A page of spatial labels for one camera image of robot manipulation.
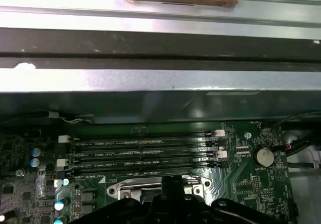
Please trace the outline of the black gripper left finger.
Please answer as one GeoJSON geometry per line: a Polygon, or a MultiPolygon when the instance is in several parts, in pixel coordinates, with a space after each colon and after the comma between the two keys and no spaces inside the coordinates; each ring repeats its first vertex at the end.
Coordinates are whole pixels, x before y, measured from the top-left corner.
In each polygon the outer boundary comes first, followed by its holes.
{"type": "Polygon", "coordinates": [[[142,204],[133,198],[118,200],[84,215],[71,223],[161,223],[173,212],[171,202],[175,195],[175,176],[162,178],[162,192],[151,204],[142,204]]]}

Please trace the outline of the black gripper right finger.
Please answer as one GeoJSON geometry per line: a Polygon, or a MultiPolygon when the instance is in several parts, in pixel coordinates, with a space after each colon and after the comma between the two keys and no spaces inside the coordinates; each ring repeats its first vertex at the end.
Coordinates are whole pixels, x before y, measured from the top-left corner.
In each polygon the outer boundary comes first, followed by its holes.
{"type": "Polygon", "coordinates": [[[177,223],[283,223],[282,220],[229,199],[219,198],[207,205],[186,194],[181,176],[173,177],[173,203],[177,223]]]}

